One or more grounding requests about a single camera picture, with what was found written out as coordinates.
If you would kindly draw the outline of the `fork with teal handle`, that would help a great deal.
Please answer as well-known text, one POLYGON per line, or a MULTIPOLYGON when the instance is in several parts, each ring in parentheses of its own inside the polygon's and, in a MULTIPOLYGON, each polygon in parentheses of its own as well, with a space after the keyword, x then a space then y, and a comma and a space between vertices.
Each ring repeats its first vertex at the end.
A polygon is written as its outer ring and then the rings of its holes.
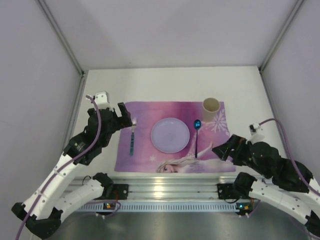
POLYGON ((130 137, 130 150, 129 150, 129 154, 130 156, 133 156, 134 154, 134 143, 135 143, 135 130, 137 127, 137 118, 133 117, 131 119, 132 121, 132 126, 131 126, 131 137, 130 137))

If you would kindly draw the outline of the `purple printed cloth placemat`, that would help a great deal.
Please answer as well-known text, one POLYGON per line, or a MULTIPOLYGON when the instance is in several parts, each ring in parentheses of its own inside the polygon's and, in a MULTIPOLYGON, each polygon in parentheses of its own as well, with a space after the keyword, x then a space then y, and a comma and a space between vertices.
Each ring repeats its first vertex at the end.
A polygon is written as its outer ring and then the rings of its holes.
POLYGON ((212 152, 213 147, 225 143, 229 137, 226 110, 223 102, 210 122, 202 122, 198 131, 198 155, 195 158, 196 130, 194 121, 202 118, 202 102, 131 101, 125 104, 137 119, 134 133, 134 153, 130 156, 131 130, 120 132, 114 170, 129 173, 232 173, 236 167, 230 160, 222 161, 212 152), (177 118, 189 128, 188 145, 177 153, 163 153, 151 142, 151 130, 164 118, 177 118))

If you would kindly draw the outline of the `blue spoon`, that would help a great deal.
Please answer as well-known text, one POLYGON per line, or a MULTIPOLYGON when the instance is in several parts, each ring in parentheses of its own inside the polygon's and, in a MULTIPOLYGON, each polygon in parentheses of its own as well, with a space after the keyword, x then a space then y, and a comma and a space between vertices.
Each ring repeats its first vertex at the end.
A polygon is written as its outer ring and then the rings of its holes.
POLYGON ((194 126, 194 129, 195 129, 195 133, 196 133, 196 138, 195 138, 195 153, 194 153, 194 156, 195 158, 197 159, 198 158, 198 133, 199 133, 199 130, 202 126, 202 123, 199 119, 196 119, 193 123, 193 126, 194 126))

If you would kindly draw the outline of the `beige paper cup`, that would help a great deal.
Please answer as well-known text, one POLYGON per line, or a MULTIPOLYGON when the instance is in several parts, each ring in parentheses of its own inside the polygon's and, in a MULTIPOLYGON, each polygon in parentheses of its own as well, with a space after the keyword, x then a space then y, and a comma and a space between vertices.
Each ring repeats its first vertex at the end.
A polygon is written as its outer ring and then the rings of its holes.
POLYGON ((220 102, 212 97, 206 98, 202 102, 202 121, 211 122, 220 110, 220 102))

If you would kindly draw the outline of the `lilac plastic plate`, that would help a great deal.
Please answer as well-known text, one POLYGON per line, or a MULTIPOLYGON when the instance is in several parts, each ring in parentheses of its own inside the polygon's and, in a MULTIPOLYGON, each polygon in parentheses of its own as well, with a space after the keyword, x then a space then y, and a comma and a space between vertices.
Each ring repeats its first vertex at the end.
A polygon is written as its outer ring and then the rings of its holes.
POLYGON ((180 119, 168 117, 159 120, 151 129, 153 146, 162 153, 175 154, 186 148, 190 141, 190 130, 180 119))

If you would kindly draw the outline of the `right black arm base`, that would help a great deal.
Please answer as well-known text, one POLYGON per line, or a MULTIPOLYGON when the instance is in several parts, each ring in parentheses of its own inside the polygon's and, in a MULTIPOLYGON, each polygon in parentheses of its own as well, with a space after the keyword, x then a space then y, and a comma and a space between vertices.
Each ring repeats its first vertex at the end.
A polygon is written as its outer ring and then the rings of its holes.
POLYGON ((233 204, 239 200, 249 199, 248 196, 240 195, 240 193, 233 188, 232 183, 218 183, 216 186, 219 200, 233 204))

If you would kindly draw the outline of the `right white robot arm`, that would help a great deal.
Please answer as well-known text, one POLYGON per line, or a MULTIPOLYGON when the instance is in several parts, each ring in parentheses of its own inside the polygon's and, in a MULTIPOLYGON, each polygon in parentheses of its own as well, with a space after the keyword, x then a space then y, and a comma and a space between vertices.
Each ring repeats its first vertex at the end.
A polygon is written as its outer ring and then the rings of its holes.
POLYGON ((263 201, 295 218, 319 237, 320 185, 305 165, 283 158, 266 142, 252 143, 234 134, 213 147, 212 152, 222 161, 231 158, 234 165, 253 169, 278 187, 274 189, 249 173, 240 172, 232 184, 240 198, 263 201))

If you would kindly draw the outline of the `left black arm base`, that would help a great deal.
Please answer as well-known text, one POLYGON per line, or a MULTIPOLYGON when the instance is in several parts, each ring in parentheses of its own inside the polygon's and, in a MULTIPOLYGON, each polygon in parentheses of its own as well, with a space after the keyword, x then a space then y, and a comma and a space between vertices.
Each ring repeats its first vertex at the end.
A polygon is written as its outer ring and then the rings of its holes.
POLYGON ((110 194, 106 197, 107 200, 127 200, 129 195, 128 184, 114 184, 110 194))

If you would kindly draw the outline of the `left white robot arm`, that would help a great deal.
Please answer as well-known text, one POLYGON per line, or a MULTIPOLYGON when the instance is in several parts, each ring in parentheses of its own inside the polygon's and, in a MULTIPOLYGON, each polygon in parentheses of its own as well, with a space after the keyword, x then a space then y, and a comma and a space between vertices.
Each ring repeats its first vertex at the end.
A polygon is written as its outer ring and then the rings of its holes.
POLYGON ((132 126, 131 114, 123 102, 118 103, 121 116, 107 101, 93 100, 92 104, 84 130, 69 140, 45 181, 28 199, 11 208, 22 221, 16 239, 20 238, 23 228, 42 240, 47 239, 73 212, 91 201, 107 199, 112 193, 113 180, 106 173, 98 172, 78 189, 64 194, 76 175, 108 146, 112 135, 132 126))

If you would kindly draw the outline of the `aluminium mounting rail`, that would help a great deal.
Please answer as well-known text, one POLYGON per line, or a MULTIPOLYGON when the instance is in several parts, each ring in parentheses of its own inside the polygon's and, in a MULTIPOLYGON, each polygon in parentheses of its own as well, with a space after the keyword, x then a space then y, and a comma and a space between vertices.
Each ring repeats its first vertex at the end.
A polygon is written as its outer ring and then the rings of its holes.
POLYGON ((235 176, 213 175, 178 177, 173 175, 154 177, 116 177, 115 184, 128 185, 128 201, 209 201, 218 199, 217 184, 231 184, 235 176))

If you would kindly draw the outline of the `left aluminium frame post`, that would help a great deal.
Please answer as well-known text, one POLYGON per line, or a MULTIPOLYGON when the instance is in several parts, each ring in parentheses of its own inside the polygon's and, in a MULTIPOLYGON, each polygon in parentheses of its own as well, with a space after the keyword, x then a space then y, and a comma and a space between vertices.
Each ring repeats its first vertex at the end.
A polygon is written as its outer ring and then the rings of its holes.
POLYGON ((58 24, 58 21, 56 20, 52 11, 50 10, 49 5, 47 4, 47 2, 45 0, 35 0, 35 2, 39 6, 40 10, 42 11, 44 17, 48 21, 53 32, 57 36, 62 48, 64 49, 66 55, 68 56, 72 65, 74 66, 74 68, 76 69, 77 73, 80 76, 83 76, 85 74, 85 71, 83 70, 79 61, 77 60, 67 38, 65 37, 61 27, 58 24))

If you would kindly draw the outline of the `aluminium frame post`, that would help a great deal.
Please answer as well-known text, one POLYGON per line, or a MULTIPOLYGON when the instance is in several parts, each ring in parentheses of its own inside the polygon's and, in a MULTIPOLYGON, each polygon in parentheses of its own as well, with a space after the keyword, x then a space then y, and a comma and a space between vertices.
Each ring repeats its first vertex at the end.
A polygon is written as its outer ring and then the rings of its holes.
POLYGON ((58 24, 58 21, 56 20, 52 11, 50 10, 49 5, 47 4, 47 2, 45 0, 35 0, 35 2, 39 6, 40 10, 42 11, 44 17, 48 21, 53 32, 57 36, 62 48, 64 49, 66 55, 68 56, 72 65, 74 66, 74 68, 76 69, 77 73, 80 76, 83 76, 85 74, 85 71, 83 70, 79 61, 77 60, 67 38, 65 37, 61 27, 58 24))
POLYGON ((273 56, 275 55, 277 49, 280 47, 281 42, 285 38, 289 28, 291 27, 291 25, 295 21, 295 18, 297 17, 297 15, 301 11, 301 9, 305 3, 306 3, 306 0, 296 0, 294 2, 292 9, 289 11, 288 16, 285 18, 285 21, 281 25, 279 32, 276 34, 275 39, 272 42, 271 47, 269 48, 265 57, 263 58, 261 65, 258 67, 260 74, 263 74, 264 70, 266 69, 266 67, 270 63, 270 61, 273 58, 273 56))

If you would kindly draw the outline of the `right aluminium frame post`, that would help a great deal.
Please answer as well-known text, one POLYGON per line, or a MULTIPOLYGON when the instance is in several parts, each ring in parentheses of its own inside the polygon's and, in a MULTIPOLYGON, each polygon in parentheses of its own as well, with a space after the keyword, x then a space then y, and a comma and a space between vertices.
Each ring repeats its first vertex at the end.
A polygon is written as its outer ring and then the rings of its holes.
POLYGON ((280 47, 281 42, 285 38, 289 28, 291 27, 291 25, 295 21, 295 18, 297 17, 297 15, 301 11, 301 9, 305 3, 306 3, 306 0, 296 0, 294 2, 292 9, 289 11, 288 16, 285 18, 285 21, 281 25, 279 32, 276 34, 275 39, 272 42, 271 47, 269 48, 265 57, 263 58, 261 65, 258 67, 260 74, 263 74, 264 70, 266 69, 266 67, 270 63, 270 61, 273 58, 273 56, 275 55, 277 49, 280 47))

